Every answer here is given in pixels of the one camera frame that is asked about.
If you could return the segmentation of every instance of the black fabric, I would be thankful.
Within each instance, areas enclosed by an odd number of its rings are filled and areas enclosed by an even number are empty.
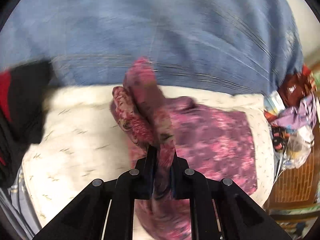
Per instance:
[[[8,104],[10,126],[16,140],[28,144],[41,142],[42,100],[51,72],[49,61],[33,62],[10,70]]]
[[[5,165],[0,163],[0,187],[8,188],[14,183],[29,145],[41,142],[42,99],[51,72],[48,61],[22,65],[10,71],[7,101],[11,120],[0,110],[0,152],[5,161]]]

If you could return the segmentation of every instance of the crumpled cloth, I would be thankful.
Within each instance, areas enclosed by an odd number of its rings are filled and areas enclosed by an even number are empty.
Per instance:
[[[245,113],[210,108],[189,97],[165,98],[144,58],[128,70],[123,85],[113,89],[110,109],[130,139],[132,167],[146,156],[149,144],[158,148],[154,194],[135,206],[152,237],[191,239],[189,200],[174,200],[170,191],[175,150],[207,178],[229,177],[248,194],[256,190],[254,145]]]
[[[282,111],[278,115],[278,118],[271,122],[271,125],[292,130],[298,130],[308,125],[313,129],[317,121],[316,115],[316,99],[313,93],[311,93],[300,101],[299,107],[291,106]]]

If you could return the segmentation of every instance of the wooden furniture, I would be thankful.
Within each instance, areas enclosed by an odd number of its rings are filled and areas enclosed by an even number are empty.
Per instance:
[[[297,214],[297,215],[270,215],[275,221],[277,222],[302,222],[302,221],[308,221],[313,218],[317,218],[320,216],[320,211],[315,211],[312,213],[306,213],[306,214]]]
[[[320,129],[317,121],[313,129],[315,144],[306,162],[299,169],[285,170],[274,184],[264,208],[305,208],[313,205],[320,179]]]

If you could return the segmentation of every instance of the red fabric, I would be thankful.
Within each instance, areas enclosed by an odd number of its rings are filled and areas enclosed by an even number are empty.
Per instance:
[[[7,121],[11,122],[9,105],[8,105],[8,91],[11,82],[11,75],[9,71],[0,74],[0,108]]]
[[[303,66],[302,66],[302,75],[308,76],[308,75],[310,75],[310,73],[311,73],[311,70],[307,67],[306,64],[303,64]]]

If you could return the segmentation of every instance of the bed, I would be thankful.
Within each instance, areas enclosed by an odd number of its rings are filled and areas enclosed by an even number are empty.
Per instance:
[[[42,226],[92,180],[112,180],[130,169],[125,135],[109,111],[112,88],[68,87],[47,95],[43,140],[30,147],[22,163],[26,187]],[[254,140],[258,181],[258,188],[251,198],[262,206],[274,179],[273,147],[262,111],[263,96],[230,96],[169,86],[161,88],[166,97],[188,95],[201,104],[246,113]],[[137,219],[133,237],[149,237]]]

